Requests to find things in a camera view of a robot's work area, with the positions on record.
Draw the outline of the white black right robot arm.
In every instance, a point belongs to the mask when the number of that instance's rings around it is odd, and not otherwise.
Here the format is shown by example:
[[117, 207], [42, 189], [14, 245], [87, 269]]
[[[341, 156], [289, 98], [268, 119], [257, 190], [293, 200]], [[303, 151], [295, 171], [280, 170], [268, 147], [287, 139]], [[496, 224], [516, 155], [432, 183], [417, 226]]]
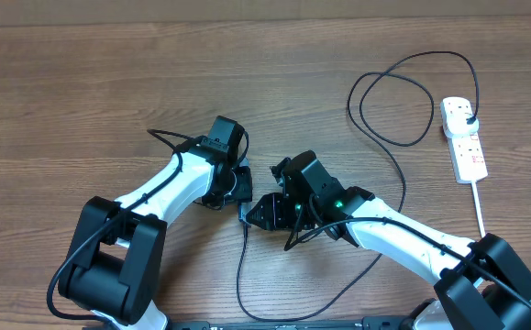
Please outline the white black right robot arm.
[[281, 191], [262, 196], [245, 221], [290, 231], [287, 249], [326, 233], [411, 270], [437, 295], [415, 329], [531, 329], [531, 271], [499, 236], [475, 241], [417, 222], [372, 192], [343, 187], [312, 150], [271, 172]]

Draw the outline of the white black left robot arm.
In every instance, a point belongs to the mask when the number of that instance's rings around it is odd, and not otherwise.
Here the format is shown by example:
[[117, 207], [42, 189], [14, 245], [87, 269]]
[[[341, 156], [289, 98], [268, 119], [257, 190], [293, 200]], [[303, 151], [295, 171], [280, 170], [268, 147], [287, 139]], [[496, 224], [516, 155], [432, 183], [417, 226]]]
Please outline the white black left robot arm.
[[191, 204], [220, 210], [250, 200], [249, 135], [237, 121], [215, 119], [205, 136], [171, 144], [170, 162], [135, 191], [95, 196], [78, 218], [65, 260], [50, 280], [50, 312], [103, 329], [167, 329], [153, 301], [170, 224]]

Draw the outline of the blue Galaxy smartphone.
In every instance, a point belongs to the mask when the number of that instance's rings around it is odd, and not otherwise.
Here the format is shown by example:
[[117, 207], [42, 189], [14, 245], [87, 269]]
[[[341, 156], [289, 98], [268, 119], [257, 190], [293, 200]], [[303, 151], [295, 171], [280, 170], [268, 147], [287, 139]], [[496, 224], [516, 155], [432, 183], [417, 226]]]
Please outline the blue Galaxy smartphone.
[[[249, 161], [247, 158], [243, 159], [240, 163], [241, 167], [248, 167]], [[246, 222], [246, 214], [250, 210], [250, 202], [241, 202], [238, 204], [238, 220], [240, 223]]]

